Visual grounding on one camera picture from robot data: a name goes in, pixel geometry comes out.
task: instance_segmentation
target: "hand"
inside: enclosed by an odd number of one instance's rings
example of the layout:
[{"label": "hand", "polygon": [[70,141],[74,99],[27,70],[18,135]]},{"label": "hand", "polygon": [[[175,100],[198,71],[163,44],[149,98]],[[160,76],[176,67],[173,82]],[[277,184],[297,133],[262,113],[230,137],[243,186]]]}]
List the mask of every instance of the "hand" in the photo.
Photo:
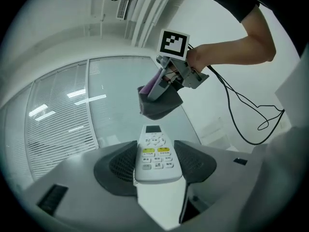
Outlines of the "hand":
[{"label": "hand", "polygon": [[201,55],[198,52],[198,47],[187,52],[187,61],[190,67],[195,69],[198,73],[202,72],[205,68],[204,63],[201,61]]}]

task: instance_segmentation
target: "human arm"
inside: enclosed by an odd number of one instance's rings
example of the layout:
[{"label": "human arm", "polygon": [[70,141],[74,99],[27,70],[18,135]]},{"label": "human arm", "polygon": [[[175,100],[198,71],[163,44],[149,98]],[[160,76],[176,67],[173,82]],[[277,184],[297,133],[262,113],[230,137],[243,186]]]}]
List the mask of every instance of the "human arm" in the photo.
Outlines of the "human arm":
[{"label": "human arm", "polygon": [[267,22],[255,0],[215,0],[244,26],[247,36],[229,42],[203,44],[188,51],[189,64],[197,71],[212,64],[258,64],[272,61],[276,48]]}]

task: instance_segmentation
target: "white device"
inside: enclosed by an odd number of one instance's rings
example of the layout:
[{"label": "white device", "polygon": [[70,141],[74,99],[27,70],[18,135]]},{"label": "white device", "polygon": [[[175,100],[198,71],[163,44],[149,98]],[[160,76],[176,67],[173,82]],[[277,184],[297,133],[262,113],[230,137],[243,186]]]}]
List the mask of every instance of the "white device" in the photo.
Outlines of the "white device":
[{"label": "white device", "polygon": [[135,179],[159,184],[176,181],[183,175],[171,140],[160,125],[144,125],[138,143]]}]

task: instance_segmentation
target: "ceiling light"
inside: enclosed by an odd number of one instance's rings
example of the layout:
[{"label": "ceiling light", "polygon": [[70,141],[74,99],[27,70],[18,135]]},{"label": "ceiling light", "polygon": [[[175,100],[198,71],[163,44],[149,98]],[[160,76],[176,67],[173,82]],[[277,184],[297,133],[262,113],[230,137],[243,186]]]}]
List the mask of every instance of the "ceiling light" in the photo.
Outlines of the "ceiling light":
[{"label": "ceiling light", "polygon": [[51,111],[51,112],[49,112],[49,113],[47,113],[47,114],[44,114],[44,115],[42,115],[42,116],[36,118],[35,120],[36,120],[36,121],[40,121],[40,120],[42,120],[42,119],[44,119],[44,118],[47,118],[47,117],[49,117],[50,115],[53,115],[53,114],[55,114],[55,113],[56,113],[56,112]]},{"label": "ceiling light", "polygon": [[85,94],[85,93],[86,93],[86,89],[84,88],[84,89],[75,91],[73,93],[67,94],[67,96],[71,98],[73,96],[82,95],[82,94]]},{"label": "ceiling light", "polygon": [[46,106],[45,104],[43,104],[42,106],[39,106],[38,108],[32,110],[30,113],[29,113],[29,116],[32,117],[33,115],[39,113],[40,111],[43,111],[44,109],[46,109],[48,106]]},{"label": "ceiling light", "polygon": [[95,96],[89,99],[83,99],[81,101],[75,102],[74,104],[78,106],[80,104],[86,103],[87,101],[92,102],[92,101],[103,99],[103,98],[106,98],[106,95],[98,95],[98,96]]},{"label": "ceiling light", "polygon": [[83,127],[84,126],[77,127],[77,128],[72,129],[72,130],[69,130],[68,132],[73,131],[73,130],[77,130],[77,129],[80,129],[80,128],[83,128]]}]

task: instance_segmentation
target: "remote control display screen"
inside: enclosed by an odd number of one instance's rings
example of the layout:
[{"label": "remote control display screen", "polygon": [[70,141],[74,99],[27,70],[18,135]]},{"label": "remote control display screen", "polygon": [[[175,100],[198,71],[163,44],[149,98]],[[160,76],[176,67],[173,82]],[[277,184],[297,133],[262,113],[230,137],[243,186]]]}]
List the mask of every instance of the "remote control display screen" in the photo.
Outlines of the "remote control display screen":
[{"label": "remote control display screen", "polygon": [[147,126],[146,133],[161,132],[160,126]]}]

